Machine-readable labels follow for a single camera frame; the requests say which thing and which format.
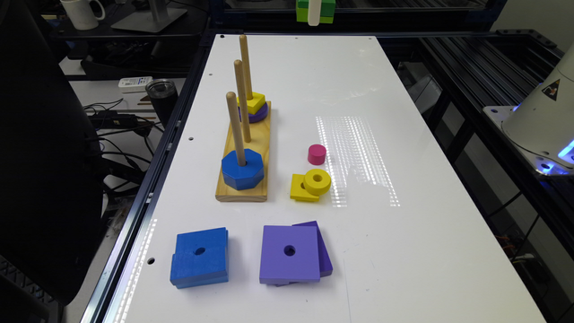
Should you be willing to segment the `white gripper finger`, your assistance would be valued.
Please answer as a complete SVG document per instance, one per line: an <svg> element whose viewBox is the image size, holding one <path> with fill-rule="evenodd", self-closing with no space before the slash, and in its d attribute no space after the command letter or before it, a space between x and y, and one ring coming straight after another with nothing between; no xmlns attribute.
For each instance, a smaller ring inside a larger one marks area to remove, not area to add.
<svg viewBox="0 0 574 323"><path fill-rule="evenodd" d="M321 14L321 0L309 0L308 7L308 25L318 26L320 24L320 14Z"/></svg>

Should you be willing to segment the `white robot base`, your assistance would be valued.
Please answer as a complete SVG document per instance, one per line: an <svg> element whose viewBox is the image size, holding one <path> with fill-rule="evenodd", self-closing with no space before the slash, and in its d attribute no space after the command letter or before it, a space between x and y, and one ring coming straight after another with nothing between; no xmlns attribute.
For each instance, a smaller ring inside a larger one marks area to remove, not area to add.
<svg viewBox="0 0 574 323"><path fill-rule="evenodd" d="M573 50L517 106L483 112L543 176L573 174Z"/></svg>

